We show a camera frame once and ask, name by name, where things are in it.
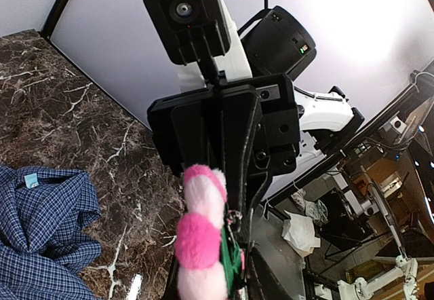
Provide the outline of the blue checked shirt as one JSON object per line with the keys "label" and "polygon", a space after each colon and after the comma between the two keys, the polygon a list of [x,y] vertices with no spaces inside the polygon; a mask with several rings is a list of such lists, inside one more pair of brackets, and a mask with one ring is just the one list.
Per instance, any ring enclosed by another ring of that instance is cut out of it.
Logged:
{"label": "blue checked shirt", "polygon": [[79,272],[102,253],[83,232],[99,217],[86,171],[1,166],[1,298],[94,299]]}

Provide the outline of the pink pompom brooch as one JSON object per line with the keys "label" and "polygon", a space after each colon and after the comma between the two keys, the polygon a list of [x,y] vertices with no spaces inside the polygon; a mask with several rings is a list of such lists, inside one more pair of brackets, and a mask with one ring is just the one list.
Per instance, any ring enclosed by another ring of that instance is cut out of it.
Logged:
{"label": "pink pompom brooch", "polygon": [[184,171],[186,213],[177,226],[177,293],[181,299],[234,299],[245,269],[244,253],[228,218],[226,178],[194,164]]}

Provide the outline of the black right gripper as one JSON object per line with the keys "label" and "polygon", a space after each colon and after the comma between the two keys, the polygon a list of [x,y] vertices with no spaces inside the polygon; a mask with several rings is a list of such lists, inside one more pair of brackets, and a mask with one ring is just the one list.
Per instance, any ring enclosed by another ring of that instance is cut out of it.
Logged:
{"label": "black right gripper", "polygon": [[176,176],[193,164],[224,171],[228,207],[239,214],[232,231],[247,242],[248,173],[296,168],[300,126],[291,79],[262,76],[160,98],[147,119],[161,160]]}

